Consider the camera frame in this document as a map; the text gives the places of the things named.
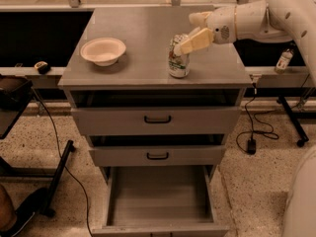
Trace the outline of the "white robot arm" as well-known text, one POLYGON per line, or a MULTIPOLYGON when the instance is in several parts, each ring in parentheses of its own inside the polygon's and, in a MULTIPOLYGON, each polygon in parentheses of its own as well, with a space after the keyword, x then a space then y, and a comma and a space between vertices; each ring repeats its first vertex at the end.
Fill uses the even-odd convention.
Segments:
MULTIPOLYGON (((295 42, 316 84, 316 0, 262 0, 189 15, 195 29, 177 56, 236 40, 295 42)), ((302 155, 289 189, 281 237, 316 237, 316 146, 302 155)))

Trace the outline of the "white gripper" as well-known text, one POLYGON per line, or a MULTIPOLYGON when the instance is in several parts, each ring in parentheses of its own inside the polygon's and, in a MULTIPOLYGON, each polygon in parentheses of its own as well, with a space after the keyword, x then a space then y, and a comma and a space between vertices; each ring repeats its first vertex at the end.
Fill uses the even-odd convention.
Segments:
POLYGON ((191 13, 189 21, 193 26, 199 28, 195 28, 186 38, 175 45, 174 54, 176 56, 206 48, 213 41, 217 44, 236 41, 234 7, 221 7, 212 12, 191 13))

